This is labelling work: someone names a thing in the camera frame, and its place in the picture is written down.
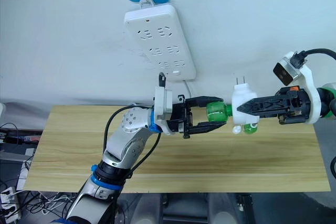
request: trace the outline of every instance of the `power plug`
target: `power plug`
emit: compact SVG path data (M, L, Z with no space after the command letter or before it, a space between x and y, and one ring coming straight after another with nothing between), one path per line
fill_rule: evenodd
M17 195L14 193L16 193L14 187L8 187L6 190L0 193L1 206L3 208L2 214L5 217L6 223L12 223L13 221L19 220L21 218L21 211L19 210L16 212L19 208L19 201Z

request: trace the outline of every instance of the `white power strip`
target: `white power strip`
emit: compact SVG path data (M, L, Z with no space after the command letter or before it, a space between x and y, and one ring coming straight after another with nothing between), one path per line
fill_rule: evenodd
M11 212L5 215L6 223L12 223L13 221L21 219L21 211L19 210L17 213L12 215L19 208L19 201L17 198L16 190L14 187L8 187L6 190L2 191L0 194L1 198L1 206L3 209L11 209Z
M196 69L175 8L155 5L127 12L124 19L129 34L167 80L192 80Z

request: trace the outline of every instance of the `wooden table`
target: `wooden table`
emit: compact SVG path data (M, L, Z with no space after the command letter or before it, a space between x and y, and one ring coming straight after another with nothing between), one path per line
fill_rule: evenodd
M75 191L101 160L103 132L118 106L53 107L25 190ZM123 113L112 122L110 134ZM193 109L194 124L206 121ZM329 191L312 125L279 125L263 119L253 135L232 133L231 121L220 129L183 139L162 135L152 155L126 182L123 192L289 192ZM156 135L147 142L151 148Z

